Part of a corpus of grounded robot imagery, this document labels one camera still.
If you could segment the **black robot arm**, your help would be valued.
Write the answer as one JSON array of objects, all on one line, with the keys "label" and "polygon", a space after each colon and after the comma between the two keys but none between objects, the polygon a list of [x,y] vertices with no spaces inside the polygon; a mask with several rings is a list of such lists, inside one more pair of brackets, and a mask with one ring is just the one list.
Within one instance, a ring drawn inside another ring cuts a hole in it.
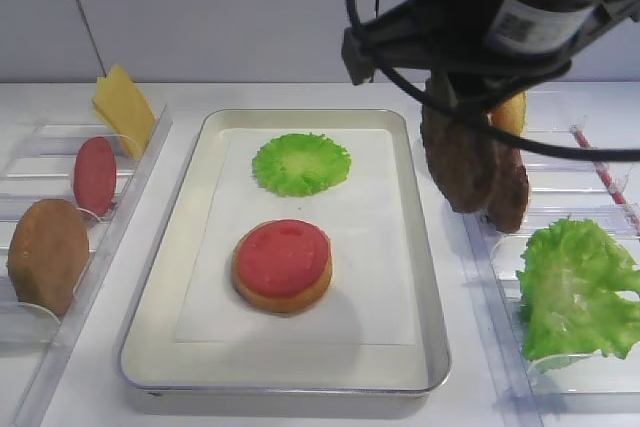
[{"label": "black robot arm", "polygon": [[406,0],[350,24],[341,56],[354,84],[384,67],[427,70],[438,102],[488,111],[564,75],[573,58],[624,20],[639,0]]}]

